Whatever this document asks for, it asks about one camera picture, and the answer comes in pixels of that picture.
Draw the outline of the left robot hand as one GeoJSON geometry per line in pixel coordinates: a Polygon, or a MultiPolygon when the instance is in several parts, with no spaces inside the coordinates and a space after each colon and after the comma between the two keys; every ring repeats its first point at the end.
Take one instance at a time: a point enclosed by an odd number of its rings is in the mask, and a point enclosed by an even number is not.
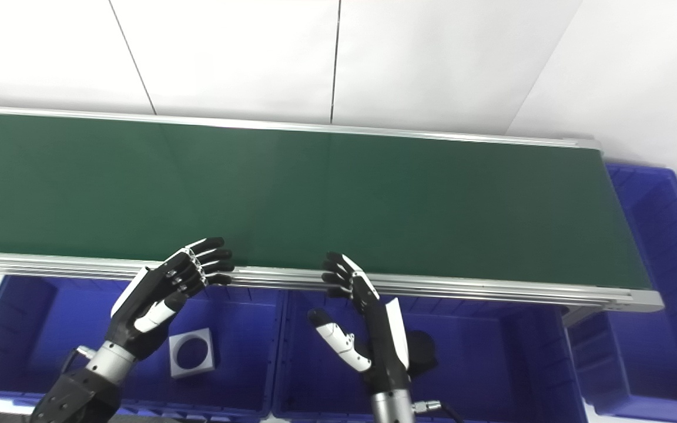
{"type": "Polygon", "coordinates": [[[186,302],[210,284],[228,286],[233,253],[221,237],[181,247],[158,267],[143,267],[116,300],[105,334],[110,348],[143,361],[166,342],[169,327],[186,302]]]}

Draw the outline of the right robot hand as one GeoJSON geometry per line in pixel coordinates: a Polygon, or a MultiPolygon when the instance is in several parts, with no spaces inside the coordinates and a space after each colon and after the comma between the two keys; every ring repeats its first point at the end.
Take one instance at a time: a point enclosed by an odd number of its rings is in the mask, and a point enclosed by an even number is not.
{"type": "Polygon", "coordinates": [[[370,395],[408,390],[407,339],[397,306],[384,303],[367,273],[344,254],[327,253],[321,279],[328,285],[330,297],[350,300],[365,323],[368,342],[357,342],[327,311],[313,308],[308,319],[320,337],[360,373],[370,395]]]}

